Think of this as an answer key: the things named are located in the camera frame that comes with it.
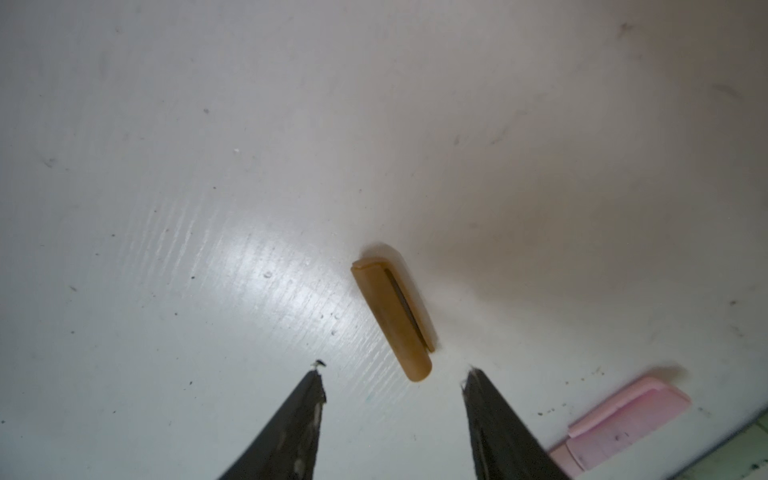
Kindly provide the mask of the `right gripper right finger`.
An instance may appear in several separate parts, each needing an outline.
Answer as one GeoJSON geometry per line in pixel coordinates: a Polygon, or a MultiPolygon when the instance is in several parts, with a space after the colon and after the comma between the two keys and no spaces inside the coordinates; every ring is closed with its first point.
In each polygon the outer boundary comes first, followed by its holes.
{"type": "Polygon", "coordinates": [[[469,370],[462,396],[477,478],[568,479],[481,369],[469,370]]]}

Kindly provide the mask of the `pink pen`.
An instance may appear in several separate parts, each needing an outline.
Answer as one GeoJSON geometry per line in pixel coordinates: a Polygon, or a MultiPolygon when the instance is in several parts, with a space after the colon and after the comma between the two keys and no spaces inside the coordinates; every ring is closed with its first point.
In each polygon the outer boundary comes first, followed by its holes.
{"type": "Polygon", "coordinates": [[[575,478],[628,449],[684,413],[691,399],[656,377],[644,377],[614,394],[578,422],[550,458],[575,478]]]}

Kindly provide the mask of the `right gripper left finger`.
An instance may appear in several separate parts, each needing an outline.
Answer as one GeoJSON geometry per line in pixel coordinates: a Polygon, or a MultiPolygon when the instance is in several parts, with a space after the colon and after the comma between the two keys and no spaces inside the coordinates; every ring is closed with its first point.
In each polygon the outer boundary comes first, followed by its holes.
{"type": "Polygon", "coordinates": [[[325,403],[322,376],[313,368],[221,477],[312,479],[325,403]]]}

